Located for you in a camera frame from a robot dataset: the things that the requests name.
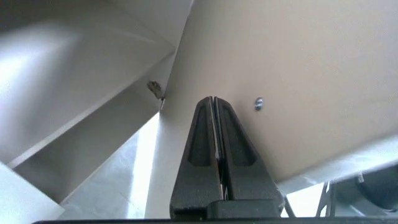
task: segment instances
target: black clamp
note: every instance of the black clamp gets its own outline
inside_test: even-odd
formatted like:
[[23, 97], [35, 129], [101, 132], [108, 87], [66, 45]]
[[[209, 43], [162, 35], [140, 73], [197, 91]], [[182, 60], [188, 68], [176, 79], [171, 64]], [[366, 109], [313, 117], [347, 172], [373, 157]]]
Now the black clamp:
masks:
[[175, 220], [280, 217], [284, 199], [232, 106], [196, 107], [170, 199]]

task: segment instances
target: floor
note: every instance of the floor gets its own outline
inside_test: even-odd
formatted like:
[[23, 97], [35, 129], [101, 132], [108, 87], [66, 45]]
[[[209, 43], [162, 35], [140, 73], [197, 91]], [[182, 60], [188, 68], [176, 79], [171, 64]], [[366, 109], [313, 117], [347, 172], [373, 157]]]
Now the floor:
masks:
[[156, 114], [61, 206], [59, 220], [144, 218], [159, 114]]

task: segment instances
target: screw head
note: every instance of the screw head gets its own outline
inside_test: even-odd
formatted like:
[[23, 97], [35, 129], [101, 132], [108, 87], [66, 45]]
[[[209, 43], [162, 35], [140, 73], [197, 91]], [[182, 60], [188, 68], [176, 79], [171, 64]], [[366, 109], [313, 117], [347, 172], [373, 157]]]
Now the screw head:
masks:
[[262, 99], [262, 97], [258, 97], [254, 102], [254, 109], [256, 109], [256, 111], [259, 111], [263, 106], [264, 106], [264, 99]]

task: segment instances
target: white panel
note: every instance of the white panel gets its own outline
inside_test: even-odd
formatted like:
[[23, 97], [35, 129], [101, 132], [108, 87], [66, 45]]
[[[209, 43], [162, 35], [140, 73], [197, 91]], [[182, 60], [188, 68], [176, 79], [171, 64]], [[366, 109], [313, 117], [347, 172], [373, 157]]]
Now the white panel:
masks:
[[158, 112], [134, 87], [135, 83], [14, 170], [61, 202]]
[[78, 2], [50, 4], [56, 16], [0, 36], [0, 161], [9, 167], [174, 51], [113, 4], [92, 1], [80, 7]]
[[288, 190], [395, 162], [397, 13], [397, 1], [196, 1], [166, 91], [148, 217], [169, 215], [195, 105], [209, 95], [232, 104], [276, 181], [301, 175]]
[[[193, 0], [111, 0], [121, 9], [130, 13], [148, 29], [163, 37], [176, 48], [180, 44], [185, 22], [187, 21]], [[155, 80], [165, 91], [173, 67], [175, 54], [154, 66], [137, 86], [136, 91], [154, 105], [159, 105], [146, 83]]]
[[64, 209], [0, 163], [0, 223], [30, 224], [57, 219]]

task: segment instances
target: black plastic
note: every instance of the black plastic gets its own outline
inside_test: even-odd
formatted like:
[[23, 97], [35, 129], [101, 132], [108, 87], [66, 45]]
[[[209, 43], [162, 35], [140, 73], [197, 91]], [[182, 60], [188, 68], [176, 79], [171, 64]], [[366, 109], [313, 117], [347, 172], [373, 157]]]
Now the black plastic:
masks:
[[212, 110], [212, 98], [207, 97], [197, 104], [193, 115], [170, 199], [170, 216], [173, 219], [204, 219], [207, 206], [222, 200]]
[[215, 98], [224, 145], [230, 200], [269, 199], [282, 209], [284, 199], [248, 138], [232, 106]]

